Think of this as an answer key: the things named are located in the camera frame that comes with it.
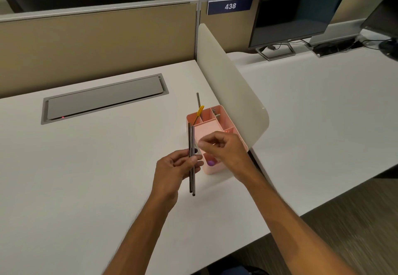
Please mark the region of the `person's left hand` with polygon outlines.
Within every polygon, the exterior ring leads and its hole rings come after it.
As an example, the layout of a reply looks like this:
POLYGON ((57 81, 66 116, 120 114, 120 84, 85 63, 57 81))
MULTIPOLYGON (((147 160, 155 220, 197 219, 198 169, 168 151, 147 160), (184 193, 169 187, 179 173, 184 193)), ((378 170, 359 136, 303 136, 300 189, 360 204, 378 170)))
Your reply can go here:
POLYGON ((179 161, 188 149, 177 150, 157 161, 150 198, 171 210, 177 202, 178 190, 189 173, 180 173, 179 161))

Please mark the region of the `person's right hand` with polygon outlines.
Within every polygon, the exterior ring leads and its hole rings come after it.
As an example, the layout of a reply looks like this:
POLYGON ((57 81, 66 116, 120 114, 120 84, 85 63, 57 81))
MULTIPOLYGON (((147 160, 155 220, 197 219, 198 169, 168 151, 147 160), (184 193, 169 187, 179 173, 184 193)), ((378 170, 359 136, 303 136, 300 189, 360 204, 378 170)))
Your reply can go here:
POLYGON ((224 163, 241 183, 246 184, 256 174, 257 169, 238 135, 215 131, 201 139, 218 141, 218 154, 209 155, 224 163))

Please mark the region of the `person's left forearm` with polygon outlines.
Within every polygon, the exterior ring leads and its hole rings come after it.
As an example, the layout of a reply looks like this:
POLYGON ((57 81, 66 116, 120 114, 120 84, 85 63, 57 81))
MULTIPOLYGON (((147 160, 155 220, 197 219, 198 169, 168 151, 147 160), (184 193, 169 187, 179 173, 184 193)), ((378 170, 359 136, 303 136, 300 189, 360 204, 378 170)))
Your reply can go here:
POLYGON ((102 275, 145 275, 178 191, 151 192, 102 275))

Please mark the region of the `person's right forearm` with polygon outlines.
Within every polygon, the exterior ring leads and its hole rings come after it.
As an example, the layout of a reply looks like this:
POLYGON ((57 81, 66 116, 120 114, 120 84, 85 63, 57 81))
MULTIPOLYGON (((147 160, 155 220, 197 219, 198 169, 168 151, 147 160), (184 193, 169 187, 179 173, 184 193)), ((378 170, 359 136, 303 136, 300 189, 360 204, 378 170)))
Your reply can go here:
POLYGON ((247 188, 292 275, 358 275, 255 168, 236 175, 247 188))

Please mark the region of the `pink desk organizer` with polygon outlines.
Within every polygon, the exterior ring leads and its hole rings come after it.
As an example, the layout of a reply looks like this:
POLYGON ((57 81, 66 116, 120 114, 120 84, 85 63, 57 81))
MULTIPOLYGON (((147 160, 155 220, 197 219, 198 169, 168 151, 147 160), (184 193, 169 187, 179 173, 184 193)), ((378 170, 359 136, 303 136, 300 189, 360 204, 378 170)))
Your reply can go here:
MULTIPOLYGON (((187 121, 187 126, 188 122, 193 123, 194 119, 196 117, 196 112, 189 114, 186 116, 186 121, 187 121)), ((248 151, 248 146, 242 139, 237 127, 227 114, 226 110, 222 105, 217 105, 209 108, 204 108, 202 111, 202 118, 199 118, 196 122, 195 125, 193 125, 195 128, 195 142, 197 143, 203 136, 208 135, 212 132, 215 131, 220 131, 220 132, 226 132, 226 133, 233 133, 239 136, 241 142, 243 143, 246 151, 248 151), (220 120, 217 120, 214 116, 214 112, 220 113, 221 118, 220 120)), ((204 166, 202 167, 202 170, 205 174, 207 175, 213 175, 216 173, 219 173, 223 171, 226 167, 225 165, 220 162, 219 160, 215 159, 214 157, 211 157, 205 152, 202 152, 201 150, 200 154, 203 155, 203 160, 204 160, 204 166), (217 161, 217 164, 213 167, 208 166, 207 161, 209 159, 213 159, 217 161)))

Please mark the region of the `yellow pen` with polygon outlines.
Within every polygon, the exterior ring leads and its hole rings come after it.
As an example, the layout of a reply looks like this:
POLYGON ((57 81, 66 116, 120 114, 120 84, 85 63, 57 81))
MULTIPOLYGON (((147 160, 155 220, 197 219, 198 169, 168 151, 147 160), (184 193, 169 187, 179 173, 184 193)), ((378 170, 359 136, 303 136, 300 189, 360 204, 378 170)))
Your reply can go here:
POLYGON ((192 123, 192 126, 195 125, 197 120, 201 117, 204 107, 205 107, 204 105, 199 106, 198 111, 196 113, 196 117, 195 117, 195 119, 194 119, 194 121, 192 123))

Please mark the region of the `white curved desk divider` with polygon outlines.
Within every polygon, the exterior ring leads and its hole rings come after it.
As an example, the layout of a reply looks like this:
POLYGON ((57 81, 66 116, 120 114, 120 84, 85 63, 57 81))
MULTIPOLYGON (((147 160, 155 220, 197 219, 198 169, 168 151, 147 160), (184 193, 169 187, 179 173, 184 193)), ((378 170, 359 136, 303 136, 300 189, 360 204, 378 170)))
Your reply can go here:
POLYGON ((208 27, 198 28, 196 62, 248 149, 269 127, 269 114, 208 27))

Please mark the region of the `beige partition panel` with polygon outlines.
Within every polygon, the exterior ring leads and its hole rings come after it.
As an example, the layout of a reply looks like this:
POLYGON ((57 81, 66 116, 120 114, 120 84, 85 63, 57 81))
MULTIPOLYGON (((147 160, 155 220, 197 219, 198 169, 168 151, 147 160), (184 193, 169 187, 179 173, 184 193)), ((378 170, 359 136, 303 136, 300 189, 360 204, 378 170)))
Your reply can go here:
POLYGON ((0 20, 0 99, 191 61, 197 4, 0 20))
POLYGON ((251 8, 244 11, 208 15, 208 2, 198 0, 197 26, 204 23, 227 52, 248 52, 259 0, 253 0, 251 8))

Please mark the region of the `person's dark trousers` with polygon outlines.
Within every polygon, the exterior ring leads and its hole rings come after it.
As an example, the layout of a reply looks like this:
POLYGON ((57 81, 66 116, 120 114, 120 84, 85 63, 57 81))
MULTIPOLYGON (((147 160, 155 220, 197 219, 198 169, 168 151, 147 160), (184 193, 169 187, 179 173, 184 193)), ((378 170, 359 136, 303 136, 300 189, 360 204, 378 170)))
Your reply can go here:
POLYGON ((207 270, 209 275, 270 275, 261 268, 248 265, 211 265, 207 270))

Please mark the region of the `blue number sign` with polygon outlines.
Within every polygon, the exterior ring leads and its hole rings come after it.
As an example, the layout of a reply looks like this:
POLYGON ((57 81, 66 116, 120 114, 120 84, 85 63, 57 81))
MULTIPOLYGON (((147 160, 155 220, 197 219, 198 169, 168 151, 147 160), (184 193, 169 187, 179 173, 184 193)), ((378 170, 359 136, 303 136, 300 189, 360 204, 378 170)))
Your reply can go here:
POLYGON ((218 15, 251 9, 253 0, 209 0, 207 15, 218 15))

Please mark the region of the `black monitor with silver stand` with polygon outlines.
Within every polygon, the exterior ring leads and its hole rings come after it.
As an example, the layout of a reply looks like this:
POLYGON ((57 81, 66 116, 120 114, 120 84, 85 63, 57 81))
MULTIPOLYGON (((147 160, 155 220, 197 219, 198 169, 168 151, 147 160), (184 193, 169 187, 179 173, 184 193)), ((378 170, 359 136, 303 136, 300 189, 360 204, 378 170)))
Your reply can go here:
POLYGON ((295 56, 291 41, 323 34, 342 0, 259 0, 249 49, 267 61, 295 56))

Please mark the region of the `black round monitor base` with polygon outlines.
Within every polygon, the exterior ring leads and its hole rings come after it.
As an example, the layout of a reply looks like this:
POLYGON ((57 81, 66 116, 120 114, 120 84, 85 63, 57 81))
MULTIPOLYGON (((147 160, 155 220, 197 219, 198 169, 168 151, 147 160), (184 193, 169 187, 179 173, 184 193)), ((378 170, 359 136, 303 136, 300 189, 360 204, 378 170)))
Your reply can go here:
POLYGON ((398 61, 398 39, 391 38, 384 40, 378 45, 379 50, 382 54, 389 57, 392 60, 398 61))

